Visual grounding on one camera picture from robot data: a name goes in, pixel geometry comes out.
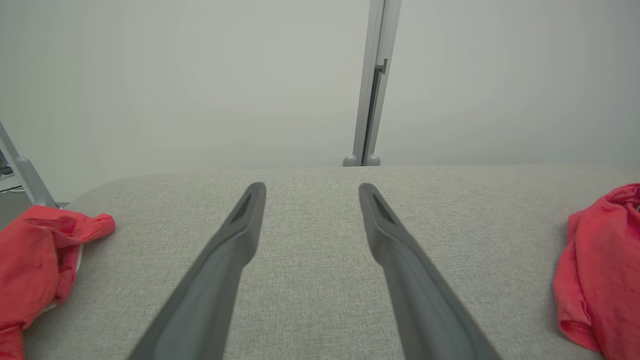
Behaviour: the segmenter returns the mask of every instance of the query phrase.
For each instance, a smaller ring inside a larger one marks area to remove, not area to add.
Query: gray fabric surface
[[[504,359],[598,359],[557,330],[551,283],[569,214],[638,181],[618,167],[358,167],[169,174],[94,189],[113,215],[67,302],[25,333],[28,360],[126,359],[243,190],[267,185],[225,359],[402,359],[358,185],[375,184]]]

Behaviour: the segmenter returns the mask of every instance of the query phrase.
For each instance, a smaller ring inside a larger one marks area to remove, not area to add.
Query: metal bracket
[[[386,74],[386,73],[387,73],[387,60],[388,60],[388,59],[385,59],[385,63],[384,63],[383,65],[377,65],[377,64],[376,64],[376,69],[378,69],[378,70],[382,70],[382,73],[383,73],[383,74]]]

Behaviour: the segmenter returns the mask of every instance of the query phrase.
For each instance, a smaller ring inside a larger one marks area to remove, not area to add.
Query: crumpled red cloth
[[[24,359],[22,332],[69,296],[79,244],[114,230],[110,215],[32,206],[0,231],[0,359]]]
[[[554,294],[560,329],[607,359],[640,359],[640,184],[569,217]]]

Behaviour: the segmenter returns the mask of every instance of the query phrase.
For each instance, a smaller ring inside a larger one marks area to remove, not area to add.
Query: gray cushion
[[[37,359],[126,359],[243,190],[267,185],[225,359],[402,359],[358,185],[375,184],[505,359],[598,359],[558,330],[552,295],[569,214],[638,181],[618,167],[357,167],[143,176],[67,209],[113,215],[67,302],[25,333]]]

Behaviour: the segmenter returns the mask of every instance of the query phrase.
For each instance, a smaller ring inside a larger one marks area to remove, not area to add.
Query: cloth
[[[554,293],[560,329],[607,359],[640,359],[640,184],[569,217]]]
[[[114,230],[109,215],[32,206],[0,232],[1,359],[24,358],[22,331],[52,301],[67,299],[80,244]]]

